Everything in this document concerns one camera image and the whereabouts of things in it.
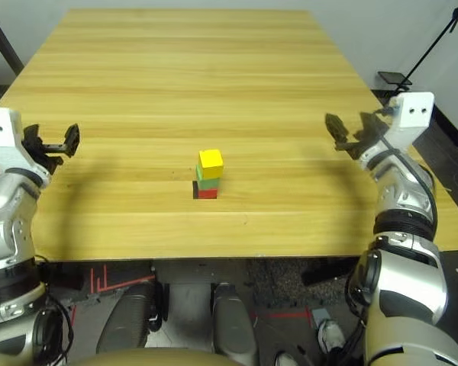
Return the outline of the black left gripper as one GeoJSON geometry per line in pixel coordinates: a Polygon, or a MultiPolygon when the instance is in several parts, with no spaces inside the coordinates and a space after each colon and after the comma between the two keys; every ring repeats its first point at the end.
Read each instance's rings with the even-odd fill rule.
{"type": "Polygon", "coordinates": [[[44,144],[39,137],[39,125],[32,124],[24,128],[22,146],[37,164],[53,175],[57,166],[63,164],[63,159],[59,156],[50,156],[50,154],[64,154],[71,158],[75,155],[79,142],[78,124],[68,127],[62,144],[44,144]]]}

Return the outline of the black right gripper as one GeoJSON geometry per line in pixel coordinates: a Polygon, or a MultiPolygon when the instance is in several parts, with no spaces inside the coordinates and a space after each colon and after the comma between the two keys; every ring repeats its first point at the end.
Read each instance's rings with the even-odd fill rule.
{"type": "Polygon", "coordinates": [[[365,151],[379,142],[384,134],[384,122],[375,114],[361,112],[363,129],[353,136],[355,141],[347,139],[349,131],[343,121],[335,114],[325,114],[325,126],[335,142],[337,151],[347,152],[351,159],[358,160],[365,151]]]}

